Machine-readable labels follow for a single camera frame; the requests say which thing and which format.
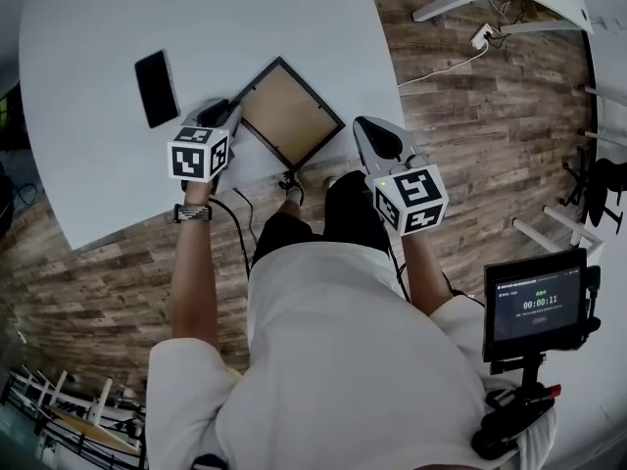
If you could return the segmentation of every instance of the wristwatch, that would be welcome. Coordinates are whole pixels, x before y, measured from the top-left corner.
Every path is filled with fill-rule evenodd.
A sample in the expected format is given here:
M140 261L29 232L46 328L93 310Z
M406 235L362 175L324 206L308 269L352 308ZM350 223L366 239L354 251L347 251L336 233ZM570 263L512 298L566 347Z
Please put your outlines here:
M187 206L176 204L174 206L174 222L179 223L188 219L197 219L199 221L212 220L212 208L209 206Z

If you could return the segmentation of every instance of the black smartphone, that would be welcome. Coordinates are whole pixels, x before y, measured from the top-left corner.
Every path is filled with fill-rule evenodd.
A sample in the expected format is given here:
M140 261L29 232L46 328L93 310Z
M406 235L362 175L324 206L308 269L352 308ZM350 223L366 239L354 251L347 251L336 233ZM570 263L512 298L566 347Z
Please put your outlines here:
M135 63L135 73L150 128L178 117L166 51L156 52Z

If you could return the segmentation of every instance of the wood-grain flooring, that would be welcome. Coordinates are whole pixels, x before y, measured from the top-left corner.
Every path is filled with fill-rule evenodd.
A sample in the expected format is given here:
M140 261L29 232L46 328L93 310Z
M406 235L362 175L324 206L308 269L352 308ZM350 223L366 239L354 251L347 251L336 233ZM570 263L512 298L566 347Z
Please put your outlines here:
M410 13L430 1L375 0L399 82L469 58L476 53L472 34L482 23L499 22L482 0L413 23ZM517 5L510 6L512 18ZM454 286L481 297L485 264L541 252L511 227L514 217L567 246L568 231L544 217L542 206L567 194L574 183L562 163L575 164L577 146L588 145L577 135L590 123L590 101L577 89L587 79L580 33L535 33L512 36L469 65L400 89L407 128L426 134L422 151L440 167L451 197L444 223L431 236ZM322 228L324 179L359 166L355 155L301 172L304 217L314 229ZM276 181L242 189L255 205L258 235L281 202ZM243 225L251 255L246 203L232 192L221 198ZM581 211L566 213L577 218ZM141 396L149 350L170 333L176 234L164 213L73 253L42 197L0 242L4 363L24 361L51 377L67 368L77 385L93 391L111 376L117 387ZM229 365L245 370L247 281L236 230L221 211L213 240L220 345ZM393 243L401 257L398 239Z

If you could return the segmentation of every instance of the small display screen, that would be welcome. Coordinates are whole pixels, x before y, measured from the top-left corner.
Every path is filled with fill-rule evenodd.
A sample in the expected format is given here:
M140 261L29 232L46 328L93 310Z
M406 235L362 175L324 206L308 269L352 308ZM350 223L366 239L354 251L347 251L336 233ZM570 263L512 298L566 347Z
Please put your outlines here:
M138 61L135 72L148 126L157 127L178 117L165 52L160 51Z
M581 272L497 283L494 341L531 336L573 325L579 315Z

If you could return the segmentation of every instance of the monitor screen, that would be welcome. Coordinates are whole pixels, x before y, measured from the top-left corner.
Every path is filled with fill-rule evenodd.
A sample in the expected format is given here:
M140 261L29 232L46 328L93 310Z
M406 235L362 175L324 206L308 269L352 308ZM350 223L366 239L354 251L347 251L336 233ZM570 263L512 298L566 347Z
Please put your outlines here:
M531 336L573 325L579 314L580 268L498 282L494 341Z

